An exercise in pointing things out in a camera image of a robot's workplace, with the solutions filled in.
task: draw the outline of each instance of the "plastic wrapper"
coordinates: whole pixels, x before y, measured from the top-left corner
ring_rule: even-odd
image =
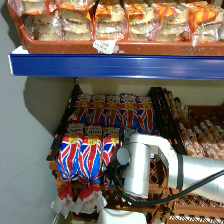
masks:
[[[8,3],[18,16],[51,13],[56,10],[56,0],[9,0]]]
[[[103,166],[107,166],[110,162],[110,157],[115,152],[119,145],[119,128],[105,128],[103,134]],[[104,186],[113,187],[110,180],[104,176]]]
[[[121,127],[120,96],[106,95],[104,114],[105,127]]]
[[[136,101],[138,105],[138,131],[143,134],[157,134],[156,115],[151,98],[139,96]]]
[[[57,161],[58,169],[62,174],[65,185],[51,205],[57,214],[62,213],[65,217],[75,207],[71,182],[78,180],[78,156],[82,142],[83,125],[68,124],[65,135],[62,138]]]
[[[127,0],[124,2],[128,19],[128,40],[150,40],[155,27],[155,14],[153,8],[148,7],[144,1]]]
[[[120,94],[122,127],[138,129],[138,107],[134,94]]]
[[[74,105],[74,111],[69,117],[70,122],[88,124],[89,104],[91,96],[80,94]]]
[[[105,95],[93,95],[89,105],[89,124],[104,125]]]
[[[91,40],[92,23],[88,11],[60,9],[64,40]]]
[[[220,29],[224,21],[224,9],[208,4],[206,1],[183,5],[190,9],[193,46],[199,42],[218,41],[222,37]]]
[[[87,11],[95,4],[94,0],[58,0],[57,7],[69,10]]]
[[[152,39],[159,42],[182,41],[190,38],[189,9],[177,3],[153,3],[159,26]]]
[[[99,212],[107,202],[98,188],[100,182],[102,128],[97,126],[86,127],[83,144],[79,153],[79,181],[84,187],[76,201],[74,212],[91,214]]]
[[[126,33],[124,9],[118,0],[100,0],[95,13],[95,39],[123,40]]]

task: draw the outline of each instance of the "store shelf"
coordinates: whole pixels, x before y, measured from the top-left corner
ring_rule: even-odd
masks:
[[[29,54],[19,47],[9,62],[15,76],[224,80],[224,56]]]

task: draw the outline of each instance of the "packaged cake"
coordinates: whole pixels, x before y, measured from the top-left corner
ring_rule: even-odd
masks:
[[[117,128],[121,126],[121,103],[118,95],[106,95],[104,126]]]
[[[100,0],[95,13],[95,39],[122,40],[126,33],[124,9],[118,0]]]
[[[64,40],[82,41],[92,39],[92,23],[88,11],[60,9]]]
[[[190,38],[189,9],[178,3],[153,3],[159,17],[159,27],[153,39],[160,42],[181,41]]]

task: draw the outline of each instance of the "packaged bread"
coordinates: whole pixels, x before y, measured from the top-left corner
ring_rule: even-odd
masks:
[[[183,4],[190,10],[192,44],[213,42],[220,38],[220,29],[224,21],[224,9],[208,4],[206,1]]]
[[[153,3],[159,26],[154,29],[153,40],[161,42],[189,39],[189,9],[178,3]]]
[[[126,0],[125,13],[128,20],[128,40],[147,41],[155,26],[153,8],[144,1]]]
[[[57,7],[69,10],[89,10],[95,4],[95,0],[59,0]]]
[[[64,40],[87,41],[92,39],[92,23],[88,11],[60,9]]]
[[[100,0],[95,13],[95,39],[125,38],[124,9],[118,0]]]
[[[56,0],[9,0],[9,5],[17,15],[38,15],[56,10]]]

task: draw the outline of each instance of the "union jack packaging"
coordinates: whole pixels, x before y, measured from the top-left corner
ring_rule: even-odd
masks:
[[[102,150],[102,128],[88,126],[79,153],[78,179],[84,184],[76,201],[74,212],[91,214],[106,206],[106,200],[98,188],[100,182],[100,155]]]
[[[139,96],[138,105],[138,131],[142,134],[157,134],[156,115],[150,97]]]
[[[138,108],[134,94],[120,94],[122,127],[138,129]]]
[[[62,138],[57,161],[65,185],[51,204],[51,208],[57,214],[62,213],[65,217],[69,211],[73,211],[75,206],[71,182],[78,180],[78,156],[82,142],[83,124],[68,124]]]
[[[120,96],[106,95],[105,100],[105,127],[117,127],[121,126],[121,103]]]
[[[119,130],[120,128],[105,128],[103,135],[103,165],[107,166],[110,162],[110,157],[119,145]],[[104,176],[104,186],[113,187],[110,180]]]
[[[93,95],[89,105],[89,124],[104,125],[105,96]]]
[[[74,112],[69,117],[69,122],[73,123],[88,123],[88,112],[91,96],[86,94],[80,94],[74,105]]]

